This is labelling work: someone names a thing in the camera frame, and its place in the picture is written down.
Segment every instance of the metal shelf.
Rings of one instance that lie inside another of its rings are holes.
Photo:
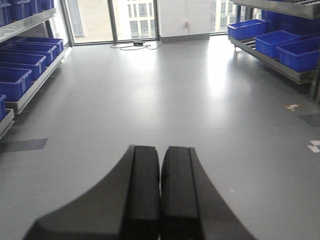
[[[6,109],[6,116],[0,122],[0,139],[6,134],[9,128],[14,124],[14,110],[13,109]]]
[[[47,81],[52,72],[59,66],[62,59],[64,58],[68,48],[64,49],[63,52],[53,61],[53,63],[46,68],[44,73],[32,84],[32,86],[26,91],[26,93],[19,99],[19,101],[6,101],[5,106],[9,109],[13,109],[15,114],[20,114],[42,85]]]
[[[10,39],[44,21],[49,20],[56,14],[56,9],[52,8],[36,15],[24,18],[20,21],[10,23],[0,27],[0,43]]]
[[[256,57],[257,59],[263,61],[271,68],[275,69],[276,71],[280,72],[281,74],[285,75],[296,84],[305,84],[305,83],[314,83],[318,77],[318,70],[313,71],[306,71],[306,72],[296,72],[291,68],[283,65],[282,63],[278,62],[275,58],[270,58],[263,53],[255,50],[256,43],[253,38],[244,39],[244,40],[236,40],[232,37],[228,37],[232,44],[239,47],[240,49],[244,50],[248,54]]]
[[[320,18],[320,0],[233,0],[234,4],[306,19]]]

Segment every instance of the cable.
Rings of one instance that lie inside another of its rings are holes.
[[[140,49],[146,49],[149,45],[145,45],[145,46],[124,46],[124,47],[119,47],[120,50],[123,50],[123,51],[134,51],[134,50],[140,50]]]
[[[133,45],[130,46],[117,46],[117,45],[122,45],[122,44],[132,44],[132,42],[124,42],[124,43],[116,43],[110,46],[111,49],[122,49],[122,48],[129,48],[133,47]]]
[[[186,40],[178,41],[178,42],[161,43],[159,46],[157,46],[155,48],[151,48],[151,45],[135,46],[135,45],[133,45],[133,42],[121,42],[121,43],[116,43],[116,44],[111,45],[110,48],[111,49],[119,49],[119,50],[122,50],[122,51],[135,51],[135,50],[140,50],[140,49],[156,50],[156,49],[159,49],[163,45],[183,44],[185,42],[186,42]]]

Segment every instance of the blue storage crate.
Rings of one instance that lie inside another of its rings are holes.
[[[282,20],[282,13],[274,12],[274,11],[267,11],[261,10],[261,18],[270,21],[280,21]]]
[[[49,38],[49,37],[23,37],[19,40],[20,42],[28,43],[41,43],[57,46],[57,55],[59,55],[64,50],[64,40],[60,38]]]
[[[42,11],[41,0],[31,0],[31,14],[39,14]]]
[[[300,36],[302,39],[310,39],[320,36],[320,23],[317,24],[304,24],[292,27],[285,30],[288,33]]]
[[[31,1],[23,0],[11,3],[11,18],[12,21],[19,21],[30,17],[31,14]]]
[[[289,23],[286,23],[284,21],[278,21],[278,30],[287,30],[287,29],[292,29],[296,27],[297,25],[292,25]]]
[[[30,74],[30,80],[31,82],[36,81],[41,74],[39,74],[38,70],[34,70],[35,67],[34,65],[30,65],[30,64],[21,64],[21,63],[12,63],[12,62],[0,62],[0,68],[11,68],[11,69],[27,69],[27,70],[31,70],[31,74]]]
[[[0,67],[0,94],[7,101],[17,102],[28,90],[31,70]]]
[[[236,40],[248,39],[268,32],[268,22],[253,19],[227,25],[228,34]]]
[[[278,46],[278,61],[296,72],[306,72],[317,68],[320,37]]]
[[[281,21],[290,25],[295,25],[295,26],[302,25],[302,24],[309,24],[313,22],[313,20],[310,20],[304,17],[292,16],[288,14],[283,14]]]
[[[11,23],[11,4],[1,3],[0,4],[0,27]]]
[[[3,48],[2,51],[17,54],[45,56],[45,65],[48,67],[56,58],[53,53],[56,48],[56,46],[14,43],[8,47]]]
[[[298,35],[288,33],[286,31],[273,31],[267,34],[257,36],[255,39],[255,49],[270,58],[278,57],[277,46],[289,44],[300,39]]]
[[[6,116],[6,106],[5,106],[6,95],[0,95],[0,122]]]
[[[55,7],[54,0],[41,0],[42,10],[49,10]]]
[[[30,44],[27,42],[16,42],[6,47],[9,50],[22,50],[22,51],[37,51],[37,52],[47,52],[50,59],[53,61],[57,57],[57,46],[46,45],[46,44]]]
[[[0,52],[0,62],[30,65],[32,72],[37,76],[40,76],[46,70],[46,57],[40,55]]]

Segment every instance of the power cord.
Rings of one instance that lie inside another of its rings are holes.
[[[110,46],[110,48],[112,49],[119,49],[122,51],[135,51],[135,50],[141,50],[141,49],[148,49],[148,50],[156,50],[159,49],[161,46],[163,45],[169,45],[169,44],[183,44],[186,41],[178,41],[178,42],[168,42],[168,43],[161,43],[159,46],[155,47],[155,48],[151,48],[151,45],[147,44],[147,45],[143,45],[145,42],[140,42],[139,45],[135,44],[135,42],[120,42],[120,43],[116,43]]]

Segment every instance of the glass window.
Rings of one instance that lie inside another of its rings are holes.
[[[139,38],[138,21],[130,21],[131,37],[132,39]]]
[[[136,18],[137,17],[137,8],[136,8],[136,5],[133,4],[133,16]]]
[[[140,21],[140,26],[141,26],[141,33],[149,32],[147,20]]]
[[[221,3],[221,14],[225,14],[226,12],[226,3]]]
[[[227,25],[227,17],[221,17],[220,19],[220,28],[223,28]]]
[[[149,3],[149,16],[152,17],[153,15],[153,7],[152,7],[152,3]]]
[[[147,4],[139,4],[139,17],[146,17],[147,16]]]
[[[150,26],[151,26],[151,37],[156,37],[156,28],[155,28],[155,20],[150,20]]]
[[[237,22],[237,17],[236,16],[230,16],[229,23],[230,24],[234,24],[236,22]]]
[[[233,8],[233,3],[232,2],[229,2],[228,3],[228,13],[232,13],[232,8]]]
[[[132,18],[132,14],[131,14],[131,6],[128,4],[128,12],[129,12],[129,18]]]

